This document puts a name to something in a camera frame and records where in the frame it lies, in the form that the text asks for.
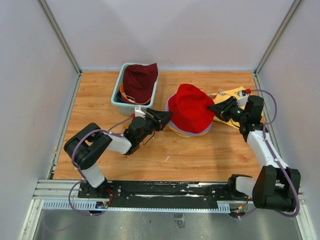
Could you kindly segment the dark maroon bucket hat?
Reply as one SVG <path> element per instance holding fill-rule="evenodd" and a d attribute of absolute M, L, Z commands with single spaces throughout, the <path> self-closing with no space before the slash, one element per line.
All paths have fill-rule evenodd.
<path fill-rule="evenodd" d="M 122 84 L 127 96 L 133 97 L 138 103 L 145 103 L 152 98 L 157 78 L 157 63 L 130 64 L 124 70 Z"/>

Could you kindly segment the red bucket hat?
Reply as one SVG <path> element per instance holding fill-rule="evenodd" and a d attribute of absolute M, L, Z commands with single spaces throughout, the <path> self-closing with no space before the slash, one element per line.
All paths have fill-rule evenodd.
<path fill-rule="evenodd" d="M 204 132 L 213 122 L 215 113 L 208 109 L 215 103 L 206 93 L 192 84 L 183 83 L 167 101 L 171 122 L 181 131 Z"/>

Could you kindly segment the lavender bucket hat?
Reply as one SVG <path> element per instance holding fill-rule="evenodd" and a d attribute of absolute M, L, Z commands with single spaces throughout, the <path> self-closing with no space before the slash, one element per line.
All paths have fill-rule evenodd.
<path fill-rule="evenodd" d="M 186 132 L 200 133 L 212 125 L 215 114 L 207 109 L 207 106 L 214 104 L 206 94 L 176 93 L 166 103 L 167 110 L 172 112 L 169 126 Z"/>

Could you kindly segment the yellow bucket hat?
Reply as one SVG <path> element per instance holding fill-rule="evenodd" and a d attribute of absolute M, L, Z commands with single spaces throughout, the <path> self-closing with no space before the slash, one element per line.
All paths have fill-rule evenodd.
<path fill-rule="evenodd" d="M 190 135 L 190 136 L 194 136 L 194 137 L 199 137 L 199 136 L 203 136 L 203 135 L 206 135 L 210 129 L 212 128 L 212 125 L 209 125 L 205 130 L 203 130 L 202 132 L 200 133 L 192 133 L 192 132 L 188 132 L 188 131 L 183 131 L 179 128 L 177 128 L 176 126 L 169 126 L 169 128 L 174 131 L 174 132 L 177 132 L 177 133 L 182 133 L 182 134 L 186 134 L 186 135 Z"/>

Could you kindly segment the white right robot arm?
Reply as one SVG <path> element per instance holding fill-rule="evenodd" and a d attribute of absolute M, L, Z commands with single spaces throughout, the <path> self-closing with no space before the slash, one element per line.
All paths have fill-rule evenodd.
<path fill-rule="evenodd" d="M 232 174 L 226 186 L 227 196 L 238 200 L 246 195 L 257 209 L 277 211 L 288 218 L 296 217 L 300 211 L 301 174 L 282 160 L 270 140 L 266 125 L 261 122 L 264 99 L 257 95 L 247 95 L 244 99 L 244 108 L 234 96 L 208 106 L 221 121 L 239 123 L 239 132 L 261 167 L 257 179 Z"/>

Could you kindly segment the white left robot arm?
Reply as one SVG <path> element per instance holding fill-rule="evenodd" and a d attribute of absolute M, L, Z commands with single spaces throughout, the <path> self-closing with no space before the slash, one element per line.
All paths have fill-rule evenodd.
<path fill-rule="evenodd" d="M 171 120 L 171 111 L 158 111 L 151 108 L 146 113 L 135 113 L 131 123 L 123 133 L 104 130 L 92 122 L 70 138 L 63 149 L 71 158 L 72 165 L 83 178 L 81 189 L 85 187 L 96 198 L 103 197 L 111 190 L 108 181 L 98 166 L 98 159 L 105 151 L 132 155 L 145 138 L 155 132 L 163 131 Z"/>

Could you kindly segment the orange bucket hat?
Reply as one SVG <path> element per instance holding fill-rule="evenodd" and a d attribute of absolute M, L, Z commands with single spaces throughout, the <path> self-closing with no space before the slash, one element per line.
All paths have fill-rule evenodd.
<path fill-rule="evenodd" d="M 123 84 L 119 86 L 119 93 L 120 93 L 120 98 L 126 103 L 136 104 L 136 105 L 146 105 L 151 101 L 151 98 L 150 98 L 148 101 L 144 103 L 136 102 L 136 100 L 133 97 L 126 95 Z"/>

